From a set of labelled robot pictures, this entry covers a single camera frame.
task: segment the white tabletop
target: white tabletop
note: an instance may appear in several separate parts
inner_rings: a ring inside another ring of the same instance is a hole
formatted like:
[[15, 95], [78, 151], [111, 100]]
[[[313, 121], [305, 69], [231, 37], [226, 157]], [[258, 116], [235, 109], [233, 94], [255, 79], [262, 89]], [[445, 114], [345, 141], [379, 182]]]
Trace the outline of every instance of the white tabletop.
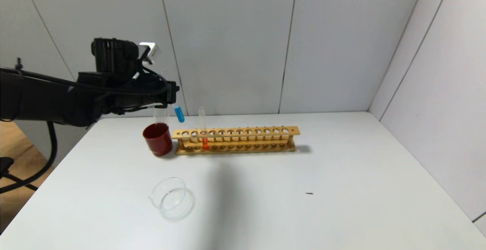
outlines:
[[[297, 151], [157, 158], [141, 136], [152, 118], [103, 119], [15, 217], [0, 249], [486, 249], [369, 113], [207, 119], [208, 127], [297, 125]], [[171, 129], [196, 127], [197, 117], [170, 120]], [[148, 199], [166, 177], [183, 179], [196, 198], [179, 222]]]

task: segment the wooden floor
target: wooden floor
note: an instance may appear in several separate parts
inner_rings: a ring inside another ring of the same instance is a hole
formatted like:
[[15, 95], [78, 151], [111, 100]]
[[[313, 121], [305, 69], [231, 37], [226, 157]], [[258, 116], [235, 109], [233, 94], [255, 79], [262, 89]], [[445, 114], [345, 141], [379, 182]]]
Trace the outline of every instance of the wooden floor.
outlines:
[[[14, 122], [0, 122], [0, 126], [0, 155], [14, 159], [14, 165], [9, 168], [10, 174], [20, 179], [26, 179], [38, 172], [47, 162], [45, 157]], [[52, 168], [32, 184], [40, 186], [51, 172]], [[0, 187], [12, 183], [14, 182], [7, 178], [0, 179]], [[5, 230], [33, 193], [33, 190], [21, 187], [0, 195], [1, 232]]]

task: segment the cable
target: cable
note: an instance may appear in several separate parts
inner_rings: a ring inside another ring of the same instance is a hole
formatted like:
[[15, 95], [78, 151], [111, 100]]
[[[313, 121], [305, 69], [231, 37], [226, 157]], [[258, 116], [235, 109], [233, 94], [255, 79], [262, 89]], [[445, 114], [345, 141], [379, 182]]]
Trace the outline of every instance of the cable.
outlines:
[[[0, 66], [0, 69], [1, 69], [2, 72], [8, 72], [10, 74], [18, 73], [15, 69], [3, 67], [3, 66]], [[155, 95], [163, 93], [167, 90], [167, 81], [161, 75], [159, 75], [156, 72], [153, 72], [152, 70], [145, 68], [145, 67], [144, 67], [144, 70], [151, 73], [152, 75], [159, 77], [160, 79], [163, 79], [162, 81], [165, 83], [165, 86], [162, 89], [159, 89], [157, 91], [124, 91], [123, 89], [91, 86], [91, 85], [88, 85], [88, 84], [82, 84], [82, 83], [73, 82], [73, 81], [69, 81], [69, 80], [58, 79], [56, 77], [50, 77], [48, 75], [37, 74], [36, 72], [23, 71], [23, 74], [24, 74], [25, 77], [31, 77], [33, 79], [41, 79], [41, 80], [61, 84], [61, 85], [64, 85], [64, 86], [78, 87], [78, 88], [81, 88], [81, 89], [90, 90], [90, 91], [98, 91], [98, 92], [101, 92], [101, 93], [130, 94], [130, 95], [136, 95], [136, 96], [139, 96], [139, 95], [155, 96]]]
[[47, 160], [46, 165], [42, 167], [37, 173], [32, 175], [31, 177], [25, 179], [22, 182], [16, 182], [14, 184], [11, 184], [9, 186], [4, 186], [0, 188], [0, 193], [5, 193], [7, 191], [11, 191], [14, 189], [17, 189], [22, 186], [26, 186], [30, 184], [31, 182], [37, 180], [39, 177], [41, 177], [51, 166], [52, 163], [54, 163], [54, 159], [56, 158], [57, 154], [57, 138], [56, 138], [56, 132], [54, 130], [54, 124], [52, 121], [47, 121], [47, 128], [49, 129], [49, 137], [50, 137], [50, 155], [49, 155], [49, 160]]

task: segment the black robotic arm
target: black robotic arm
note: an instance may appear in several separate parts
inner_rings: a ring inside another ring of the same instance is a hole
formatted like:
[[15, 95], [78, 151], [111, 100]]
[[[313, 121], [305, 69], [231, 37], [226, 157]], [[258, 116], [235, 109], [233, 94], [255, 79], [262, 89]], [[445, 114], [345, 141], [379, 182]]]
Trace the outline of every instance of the black robotic arm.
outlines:
[[118, 39], [95, 39], [96, 72], [80, 72], [77, 82], [22, 70], [0, 68], [2, 120], [43, 120], [78, 127], [101, 115], [123, 115], [176, 102], [179, 87], [144, 67], [159, 54], [158, 47]]

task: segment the test tube with orange liquid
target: test tube with orange liquid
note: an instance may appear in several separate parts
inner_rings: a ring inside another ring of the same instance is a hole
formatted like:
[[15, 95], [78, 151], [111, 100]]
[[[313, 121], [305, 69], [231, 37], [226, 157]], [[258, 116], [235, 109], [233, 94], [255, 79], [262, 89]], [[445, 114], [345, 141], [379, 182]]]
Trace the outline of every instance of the test tube with orange liquid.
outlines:
[[[206, 135], [208, 131], [206, 130], [206, 113], [204, 112], [203, 106], [199, 107], [199, 123], [201, 124], [201, 134]], [[203, 149], [210, 149], [208, 138], [203, 138]]]

